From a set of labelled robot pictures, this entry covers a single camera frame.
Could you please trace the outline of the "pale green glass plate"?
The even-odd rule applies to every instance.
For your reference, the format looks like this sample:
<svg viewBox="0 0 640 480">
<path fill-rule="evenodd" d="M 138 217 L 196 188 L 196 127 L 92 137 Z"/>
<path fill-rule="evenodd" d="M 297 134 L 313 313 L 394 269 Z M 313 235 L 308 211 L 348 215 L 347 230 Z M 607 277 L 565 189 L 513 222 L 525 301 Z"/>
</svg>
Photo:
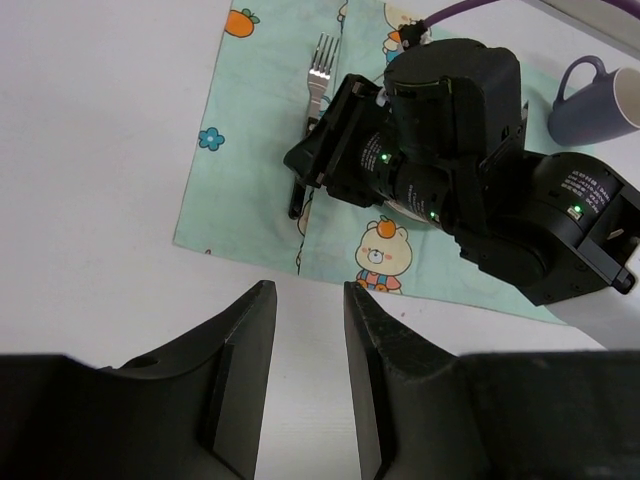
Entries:
<svg viewBox="0 0 640 480">
<path fill-rule="evenodd" d="M 393 210 L 394 212 L 396 212 L 397 214 L 408 218 L 414 222 L 418 222 L 418 223 L 422 223 L 425 225 L 428 225 L 431 228 L 435 228 L 435 229 L 442 229 L 441 223 L 439 221 L 439 216 L 437 213 L 435 212 L 422 212 L 422 213 L 415 213 L 413 211 L 411 211 L 410 209 L 408 209 L 407 207 L 402 206 L 401 204 L 399 204 L 398 202 L 394 201 L 394 200 L 386 200 L 385 201 L 385 205 Z"/>
</svg>

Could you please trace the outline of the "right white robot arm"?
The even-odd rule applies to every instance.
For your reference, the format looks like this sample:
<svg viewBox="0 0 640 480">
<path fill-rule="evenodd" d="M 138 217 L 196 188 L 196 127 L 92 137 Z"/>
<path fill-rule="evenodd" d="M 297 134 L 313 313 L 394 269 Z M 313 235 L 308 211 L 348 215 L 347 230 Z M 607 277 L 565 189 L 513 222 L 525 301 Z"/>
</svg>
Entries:
<svg viewBox="0 0 640 480">
<path fill-rule="evenodd" d="M 284 164 L 341 201 L 398 204 L 535 305 L 628 294 L 638 190 L 592 156 L 528 151 L 525 136 L 516 56 L 445 39 L 395 57 L 382 86 L 347 75 Z"/>
</svg>

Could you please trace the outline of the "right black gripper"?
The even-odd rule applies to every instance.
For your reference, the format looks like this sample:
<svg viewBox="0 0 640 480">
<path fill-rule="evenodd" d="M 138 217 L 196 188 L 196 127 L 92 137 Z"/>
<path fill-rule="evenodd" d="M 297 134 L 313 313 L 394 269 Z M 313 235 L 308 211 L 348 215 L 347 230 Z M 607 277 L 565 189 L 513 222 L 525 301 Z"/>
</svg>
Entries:
<svg viewBox="0 0 640 480">
<path fill-rule="evenodd" d="M 348 74 L 311 132 L 283 163 L 302 184 L 356 206 L 392 197 L 392 170 L 400 163 L 390 107 L 377 103 L 381 88 Z"/>
</svg>

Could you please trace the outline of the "purple mug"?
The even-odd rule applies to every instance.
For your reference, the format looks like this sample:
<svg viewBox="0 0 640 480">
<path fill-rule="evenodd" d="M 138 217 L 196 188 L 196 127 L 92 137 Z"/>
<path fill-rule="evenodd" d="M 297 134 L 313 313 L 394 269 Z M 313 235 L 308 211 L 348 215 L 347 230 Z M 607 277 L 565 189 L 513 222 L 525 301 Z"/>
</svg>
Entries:
<svg viewBox="0 0 640 480">
<path fill-rule="evenodd" d="M 588 85 L 566 96 L 568 80 L 582 64 L 594 68 Z M 575 60 L 564 73 L 547 120 L 552 139 L 565 147 L 592 145 L 639 130 L 639 72 L 622 67 L 609 72 L 594 55 Z"/>
</svg>

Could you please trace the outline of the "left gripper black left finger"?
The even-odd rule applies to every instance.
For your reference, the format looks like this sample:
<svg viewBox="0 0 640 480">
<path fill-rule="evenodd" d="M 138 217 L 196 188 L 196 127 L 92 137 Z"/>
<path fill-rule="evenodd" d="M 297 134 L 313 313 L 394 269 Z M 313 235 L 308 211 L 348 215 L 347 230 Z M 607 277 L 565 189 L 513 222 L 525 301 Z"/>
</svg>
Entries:
<svg viewBox="0 0 640 480">
<path fill-rule="evenodd" d="M 226 310 L 119 368 L 62 354 L 1 359 L 5 479 L 251 479 L 277 293 Z"/>
</svg>

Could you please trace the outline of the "green cartoon print cloth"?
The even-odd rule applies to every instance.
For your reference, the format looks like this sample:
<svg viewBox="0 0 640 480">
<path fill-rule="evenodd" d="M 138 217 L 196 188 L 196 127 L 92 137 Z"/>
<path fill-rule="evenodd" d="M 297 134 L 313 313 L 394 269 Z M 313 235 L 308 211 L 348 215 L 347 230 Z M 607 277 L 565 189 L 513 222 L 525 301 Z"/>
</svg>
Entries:
<svg viewBox="0 0 640 480">
<path fill-rule="evenodd" d="M 389 205 L 309 192 L 288 216 L 285 153 L 302 137 L 318 43 L 336 45 L 329 87 L 378 80 L 417 15 L 382 1 L 235 1 L 218 53 L 174 241 L 305 278 L 552 322 L 516 289 L 464 261 L 454 240 Z"/>
</svg>

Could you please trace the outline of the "silver fork dark handle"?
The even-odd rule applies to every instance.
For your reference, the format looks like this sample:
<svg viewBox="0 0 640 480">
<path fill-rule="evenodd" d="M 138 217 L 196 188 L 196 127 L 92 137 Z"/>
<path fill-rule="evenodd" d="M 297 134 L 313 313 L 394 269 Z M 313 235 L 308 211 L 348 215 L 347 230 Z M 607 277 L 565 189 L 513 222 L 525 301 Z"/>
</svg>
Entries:
<svg viewBox="0 0 640 480">
<path fill-rule="evenodd" d="M 320 35 L 307 75 L 309 102 L 303 137 L 306 137 L 319 121 L 321 101 L 329 86 L 338 49 L 338 39 L 326 33 Z M 288 207 L 290 219 L 298 220 L 301 217 L 305 194 L 306 187 L 295 179 Z"/>
</svg>

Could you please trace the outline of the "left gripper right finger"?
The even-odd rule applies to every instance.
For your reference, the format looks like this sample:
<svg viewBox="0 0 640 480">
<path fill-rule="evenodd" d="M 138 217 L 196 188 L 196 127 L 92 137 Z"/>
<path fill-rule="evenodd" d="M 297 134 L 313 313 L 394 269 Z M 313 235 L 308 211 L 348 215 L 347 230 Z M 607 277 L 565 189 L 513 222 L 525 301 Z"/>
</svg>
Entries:
<svg viewBox="0 0 640 480">
<path fill-rule="evenodd" d="M 453 355 L 344 286 L 365 479 L 635 479 L 635 351 Z"/>
</svg>

